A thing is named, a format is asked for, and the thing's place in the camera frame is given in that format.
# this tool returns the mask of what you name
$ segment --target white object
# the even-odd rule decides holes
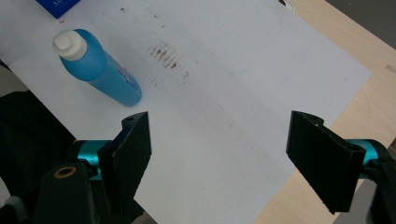
[[[87,52],[87,42],[73,30],[62,31],[53,37],[52,47],[67,61],[79,60]]]
[[[0,57],[77,139],[113,139],[123,118],[149,112],[135,198],[162,224],[252,223],[294,171],[290,111],[330,124],[370,76],[274,0],[87,0],[63,23],[46,15],[1,1]],[[48,43],[77,27],[133,69],[138,105],[67,75]]]

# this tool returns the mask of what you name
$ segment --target white bottle cap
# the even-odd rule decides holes
[[[76,61],[87,52],[87,41],[76,31],[65,30],[53,37],[52,47],[55,53],[67,61]]]

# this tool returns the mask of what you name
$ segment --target bottle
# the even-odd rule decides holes
[[[142,92],[134,77],[106,53],[86,30],[65,30],[53,37],[52,46],[66,70],[119,103],[137,104]]]

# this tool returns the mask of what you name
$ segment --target light wood surface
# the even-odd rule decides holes
[[[372,138],[389,146],[396,136],[396,50],[325,1],[292,2],[297,15],[373,72],[331,129],[344,138]],[[255,224],[326,224],[336,217],[296,171]]]

